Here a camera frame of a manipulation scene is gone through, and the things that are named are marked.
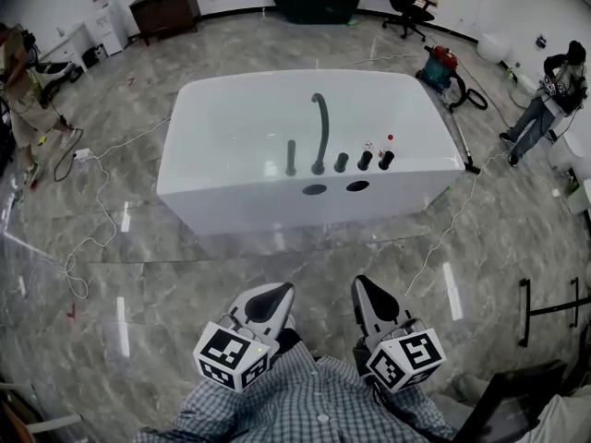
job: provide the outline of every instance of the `gray tile floor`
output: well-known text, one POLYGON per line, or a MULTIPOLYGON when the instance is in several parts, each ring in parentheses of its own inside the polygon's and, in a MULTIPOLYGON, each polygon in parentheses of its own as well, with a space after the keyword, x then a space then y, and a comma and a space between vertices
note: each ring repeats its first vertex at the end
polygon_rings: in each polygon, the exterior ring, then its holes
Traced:
MULTIPOLYGON (((134 44, 94 67, 91 78, 66 84, 56 104, 84 129, 80 146, 100 154, 168 116, 176 93, 192 80, 337 67, 393 54, 416 56, 349 68, 414 75, 427 53, 417 37, 403 41, 397 31, 383 30, 381 20, 370 17, 358 17, 351 27, 295 26, 273 13, 212 19, 199 34, 150 47, 134 44)), ((507 122, 514 122, 521 111, 507 95, 510 83, 503 71, 480 59, 472 44, 430 34, 459 55, 507 122)), ((459 72, 476 87, 464 68, 459 72)), ((449 115, 428 92, 457 138, 449 115)), ((457 119, 479 165, 504 150, 497 135, 505 124, 494 107, 480 112, 467 103, 457 119)), ((40 156, 49 170, 19 209, 10 209, 15 167, 2 178, 2 370, 31 383, 48 414, 81 413, 84 423, 66 433, 72 440, 123 441, 140 426, 169 424, 198 382, 191 352, 203 325, 240 291, 264 282, 295 284, 297 326, 314 353, 352 361, 358 336, 352 279, 365 273, 389 290, 404 292, 475 179, 464 174, 425 211, 410 217, 198 237, 155 193, 165 137, 163 126, 103 158, 111 180, 101 199, 117 227, 128 221, 128 231, 106 248, 86 244, 78 251, 73 273, 88 281, 86 300, 76 298, 66 278, 39 259, 64 260, 89 234, 101 242, 109 238, 111 225, 95 201, 103 183, 96 162, 77 162, 57 184, 51 171, 58 156, 48 146, 40 156), (27 283, 24 298, 11 293, 19 276, 27 283), (125 301, 129 356, 122 354, 117 297, 125 301)), ((583 218, 570 215, 564 197, 550 194, 553 187, 563 193, 566 181, 550 170, 548 148, 544 140, 514 169, 504 156, 488 164, 473 200, 408 295, 416 312, 437 330, 448 356, 426 389, 444 388, 458 372, 490 377, 571 356, 576 334, 568 328, 567 312, 534 318, 529 348, 516 344, 524 303, 519 279, 532 279, 534 305, 564 301, 573 297, 570 279, 584 277, 588 260, 583 218), (445 263, 457 290, 444 280, 445 263), (450 296, 456 293, 461 318, 452 316, 450 296)), ((80 282, 73 286, 83 293, 80 282)))

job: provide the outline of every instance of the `red and blue vacuum cleaner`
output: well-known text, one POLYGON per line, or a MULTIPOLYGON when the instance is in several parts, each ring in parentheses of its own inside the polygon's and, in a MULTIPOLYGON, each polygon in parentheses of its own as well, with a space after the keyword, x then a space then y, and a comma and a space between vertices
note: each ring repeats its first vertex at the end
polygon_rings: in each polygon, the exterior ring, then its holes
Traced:
POLYGON ((446 103, 445 105, 450 111, 450 114, 452 114, 453 121, 464 144, 465 154, 468 158, 468 162, 464 162, 465 169, 470 173, 480 174, 480 169, 474 165, 468 143, 465 140, 464 133, 462 133, 462 128, 460 128, 453 115, 453 111, 466 100, 470 101, 479 110, 486 110, 488 108, 488 102, 475 90, 466 89, 464 81, 456 72, 458 67, 457 57, 449 49, 443 46, 436 46, 435 48, 425 46, 425 50, 429 53, 429 58, 425 67, 416 73, 416 78, 424 80, 427 85, 435 89, 439 94, 442 94, 452 85, 453 78, 456 80, 462 93, 460 100, 454 103, 446 103))

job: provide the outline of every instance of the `plaid shirt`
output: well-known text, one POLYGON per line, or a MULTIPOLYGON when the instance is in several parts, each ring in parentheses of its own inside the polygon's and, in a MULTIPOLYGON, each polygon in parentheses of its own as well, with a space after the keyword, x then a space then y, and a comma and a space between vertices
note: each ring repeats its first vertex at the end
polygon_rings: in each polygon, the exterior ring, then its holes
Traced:
MULTIPOLYGON (((453 437, 418 387, 387 397, 411 423, 453 437)), ((243 394, 200 383, 183 402, 173 428, 142 429, 135 443, 207 442, 425 442, 373 400, 356 368, 330 356, 315 362, 303 342, 277 360, 243 394)))

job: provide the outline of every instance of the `wooden cabinet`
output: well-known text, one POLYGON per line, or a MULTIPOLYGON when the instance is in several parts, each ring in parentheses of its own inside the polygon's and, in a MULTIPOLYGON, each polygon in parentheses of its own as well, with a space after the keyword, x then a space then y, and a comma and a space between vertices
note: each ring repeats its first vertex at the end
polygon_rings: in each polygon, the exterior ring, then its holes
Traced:
POLYGON ((150 37, 194 28, 200 17, 197 0, 136 0, 129 6, 141 37, 150 37))

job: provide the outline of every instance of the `person in black cap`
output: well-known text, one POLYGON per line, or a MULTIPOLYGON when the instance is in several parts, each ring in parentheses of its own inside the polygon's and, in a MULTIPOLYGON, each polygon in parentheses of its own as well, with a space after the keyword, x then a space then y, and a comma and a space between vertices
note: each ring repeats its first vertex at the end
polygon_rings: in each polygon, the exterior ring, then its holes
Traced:
POLYGON ((499 135, 504 142, 514 145, 509 156, 511 166, 517 165, 524 154, 536 145, 557 116, 568 116, 581 108, 587 91, 585 59, 585 48, 580 42, 572 41, 567 54, 556 54, 544 61, 544 72, 550 81, 555 86, 564 84, 565 91, 550 96, 544 88, 539 89, 515 126, 499 135))

